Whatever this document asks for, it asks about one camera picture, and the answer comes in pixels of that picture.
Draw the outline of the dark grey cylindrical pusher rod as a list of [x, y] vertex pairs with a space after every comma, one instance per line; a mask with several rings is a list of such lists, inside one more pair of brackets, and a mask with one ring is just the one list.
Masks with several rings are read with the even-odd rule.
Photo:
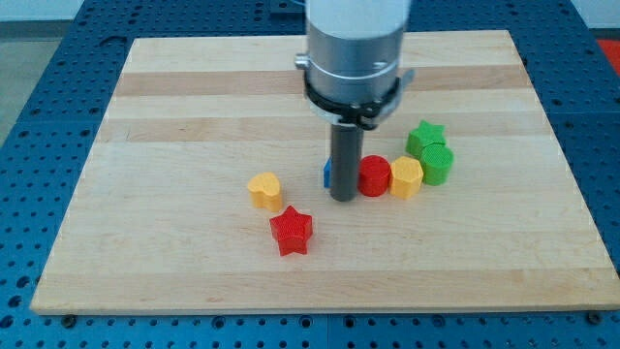
[[349, 202], [357, 195], [359, 161], [363, 131], [356, 126], [332, 125], [330, 128], [330, 196]]

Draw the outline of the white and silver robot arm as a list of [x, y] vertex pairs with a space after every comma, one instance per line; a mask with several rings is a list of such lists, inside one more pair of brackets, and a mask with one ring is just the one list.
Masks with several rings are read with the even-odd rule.
[[307, 49], [294, 60], [312, 111], [330, 124], [329, 193], [357, 195], [363, 135], [399, 106], [415, 73], [398, 74], [410, 0], [307, 0]]

